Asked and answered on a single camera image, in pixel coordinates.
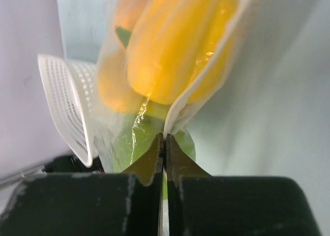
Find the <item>plastic bag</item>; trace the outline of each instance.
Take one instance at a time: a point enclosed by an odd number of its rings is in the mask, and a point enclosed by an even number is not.
[[[131,165],[159,132],[174,134],[195,160],[185,125],[231,70],[246,29],[238,24],[246,11],[239,2],[117,1],[98,57],[91,109],[93,155],[106,172]]]

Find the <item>white mesh basket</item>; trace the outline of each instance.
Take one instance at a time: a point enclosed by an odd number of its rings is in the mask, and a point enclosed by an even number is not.
[[[89,108],[95,64],[39,55],[39,71],[54,124],[81,162],[90,167]]]

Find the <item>clear plastic bag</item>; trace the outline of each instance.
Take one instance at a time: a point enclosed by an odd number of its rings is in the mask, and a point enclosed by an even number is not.
[[[195,160],[185,125],[232,68],[251,14],[251,0],[240,2],[118,0],[108,7],[91,109],[93,155],[106,172],[131,165],[158,132],[174,134]]]

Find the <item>bell pepper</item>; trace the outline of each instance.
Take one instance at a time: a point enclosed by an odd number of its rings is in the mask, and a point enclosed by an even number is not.
[[[145,114],[165,120],[168,106],[150,101],[135,92],[126,79],[125,50],[120,48],[106,56],[97,69],[97,90],[101,101],[116,112]]]
[[[237,0],[151,0],[127,47],[127,79],[138,94],[172,104],[213,56]],[[235,36],[191,94],[196,103],[219,83]]]

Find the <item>white wall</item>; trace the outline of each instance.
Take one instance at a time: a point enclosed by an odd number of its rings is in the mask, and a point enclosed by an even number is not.
[[[48,110],[38,53],[63,56],[56,0],[0,0],[0,177],[68,150]]]

